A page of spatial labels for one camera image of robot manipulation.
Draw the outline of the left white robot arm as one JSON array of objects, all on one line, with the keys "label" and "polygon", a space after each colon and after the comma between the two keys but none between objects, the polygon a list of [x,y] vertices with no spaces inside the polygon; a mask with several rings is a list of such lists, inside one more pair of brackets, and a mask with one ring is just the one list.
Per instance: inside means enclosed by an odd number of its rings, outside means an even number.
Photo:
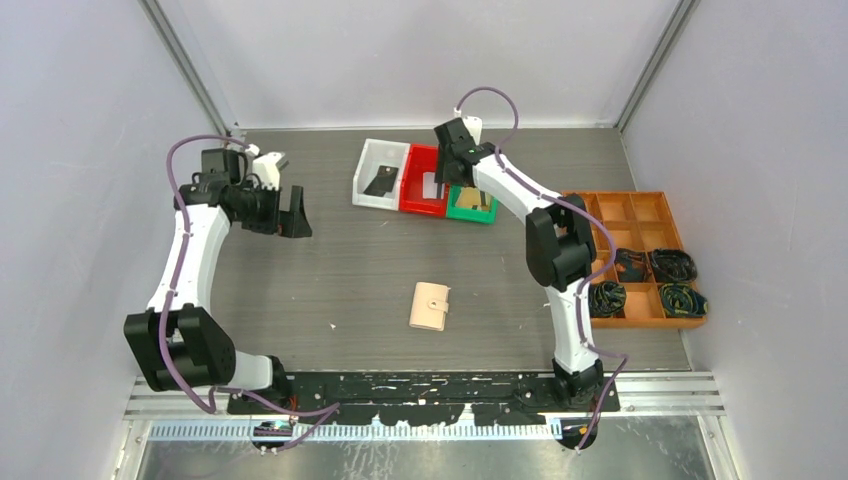
[{"label": "left white robot arm", "polygon": [[285,409],[292,388],[281,361],[239,351],[214,320],[211,290],[218,257],[234,225],[287,238],[312,234],[303,189],[293,186],[280,207],[281,152],[216,148],[201,153],[201,169],[174,199],[175,233],[155,293],[141,313],[127,316],[124,336],[148,386],[156,391],[218,386],[252,391],[269,413]]}]

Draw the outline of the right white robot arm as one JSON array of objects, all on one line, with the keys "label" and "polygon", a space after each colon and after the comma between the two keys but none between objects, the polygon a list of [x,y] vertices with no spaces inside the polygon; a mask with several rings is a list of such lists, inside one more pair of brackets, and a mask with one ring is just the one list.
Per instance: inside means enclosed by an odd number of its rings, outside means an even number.
[{"label": "right white robot arm", "polygon": [[494,144],[476,142],[460,118],[436,126],[434,133],[437,180],[489,194],[521,221],[527,268],[544,288],[551,309],[552,389],[562,407],[582,409],[603,384],[587,299],[597,250],[584,202],[531,179]]}]

